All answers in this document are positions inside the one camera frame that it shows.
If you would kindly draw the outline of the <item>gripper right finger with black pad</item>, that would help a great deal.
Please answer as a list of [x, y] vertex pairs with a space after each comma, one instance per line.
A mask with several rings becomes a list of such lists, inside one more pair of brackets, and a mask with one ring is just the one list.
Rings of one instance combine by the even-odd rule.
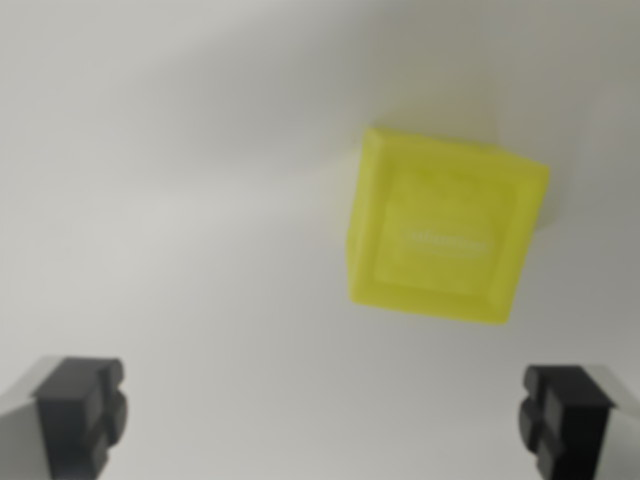
[[604, 365], [529, 365], [518, 411], [543, 479], [637, 479], [639, 397]]

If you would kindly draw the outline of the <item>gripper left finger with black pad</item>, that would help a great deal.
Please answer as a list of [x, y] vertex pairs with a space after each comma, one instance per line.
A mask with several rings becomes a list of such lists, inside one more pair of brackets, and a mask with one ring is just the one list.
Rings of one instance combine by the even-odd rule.
[[44, 356], [1, 393], [3, 479], [97, 479], [128, 420], [118, 358]]

